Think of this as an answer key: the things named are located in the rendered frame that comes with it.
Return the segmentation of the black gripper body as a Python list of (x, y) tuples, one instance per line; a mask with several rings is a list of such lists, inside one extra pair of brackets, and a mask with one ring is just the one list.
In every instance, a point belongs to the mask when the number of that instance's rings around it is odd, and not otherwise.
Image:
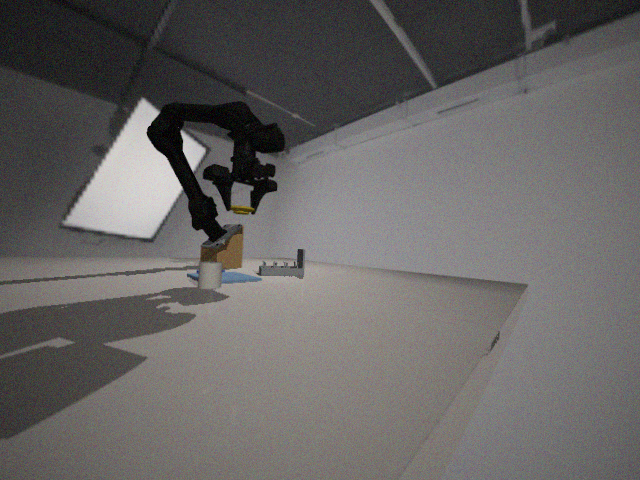
[[(231, 162), (233, 162), (232, 172), (229, 173), (229, 169), (227, 167), (223, 167), (220, 165), (213, 164), (204, 169), (203, 179), (209, 181), (217, 181), (220, 179), (225, 179), (233, 182), (240, 182), (247, 185), (253, 186), (253, 190), (255, 189), (268, 189), (270, 192), (277, 191), (277, 183), (271, 179), (254, 179), (257, 176), (253, 176), (251, 174), (245, 173), (245, 175), (239, 175), (240, 164), (244, 158), (244, 156), (249, 157), (249, 161), (255, 162), (259, 160), (256, 158), (256, 154), (247, 150), (235, 150), (233, 152), (233, 157), (231, 157)], [(238, 180), (240, 179), (240, 180)], [(248, 181), (246, 181), (248, 180)]]

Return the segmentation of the grey dish rack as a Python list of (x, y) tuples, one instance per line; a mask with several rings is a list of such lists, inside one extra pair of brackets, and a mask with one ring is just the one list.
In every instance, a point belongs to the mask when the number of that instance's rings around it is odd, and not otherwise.
[(259, 274), (261, 276), (304, 276), (305, 249), (298, 249), (297, 265), (295, 261), (294, 266), (288, 266), (288, 262), (285, 264), (285, 261), (284, 266), (277, 266), (275, 261), (273, 263), (274, 266), (266, 266), (266, 262), (263, 261), (263, 266), (259, 266)]

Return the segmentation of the light blue flat mat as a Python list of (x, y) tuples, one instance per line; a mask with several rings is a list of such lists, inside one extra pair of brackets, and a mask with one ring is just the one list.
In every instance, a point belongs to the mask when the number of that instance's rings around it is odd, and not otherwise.
[[(195, 278), (197, 280), (199, 279), (199, 274), (187, 273), (187, 276)], [(262, 278), (245, 275), (238, 272), (222, 272), (222, 284), (254, 282), (254, 281), (262, 281)]]

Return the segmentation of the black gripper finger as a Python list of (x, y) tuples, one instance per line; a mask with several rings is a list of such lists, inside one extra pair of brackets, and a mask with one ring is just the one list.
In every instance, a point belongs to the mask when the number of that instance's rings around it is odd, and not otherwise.
[(220, 193), (227, 211), (231, 210), (231, 189), (233, 183), (233, 181), (225, 179), (220, 179), (212, 182), (212, 185), (215, 185), (218, 192)]
[(255, 211), (251, 212), (251, 214), (255, 214), (257, 207), (260, 203), (261, 198), (265, 193), (270, 192), (268, 189), (260, 188), (250, 191), (250, 207), (254, 208)]

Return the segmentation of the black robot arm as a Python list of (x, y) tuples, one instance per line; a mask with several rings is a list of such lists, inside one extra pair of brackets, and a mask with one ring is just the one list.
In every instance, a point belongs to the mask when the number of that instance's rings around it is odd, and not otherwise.
[[(192, 216), (192, 227), (202, 229), (212, 243), (228, 231), (223, 229), (215, 219), (218, 216), (213, 197), (204, 195), (183, 153), (181, 130), (184, 121), (214, 123), (230, 130), (227, 137), (234, 140), (235, 150), (247, 150), (256, 154), (283, 152), (284, 135), (278, 123), (266, 125), (251, 112), (242, 102), (231, 102), (220, 105), (197, 105), (172, 103), (164, 105), (160, 114), (147, 128), (147, 136), (157, 151), (165, 155), (182, 185), (187, 198), (188, 209)], [(250, 125), (248, 125), (250, 124)], [(248, 125), (246, 127), (246, 125)], [(245, 158), (246, 157), (246, 158)], [(259, 160), (249, 161), (244, 156), (239, 175), (245, 173), (257, 176), (256, 179), (268, 180), (274, 177), (275, 165), (260, 165)]]

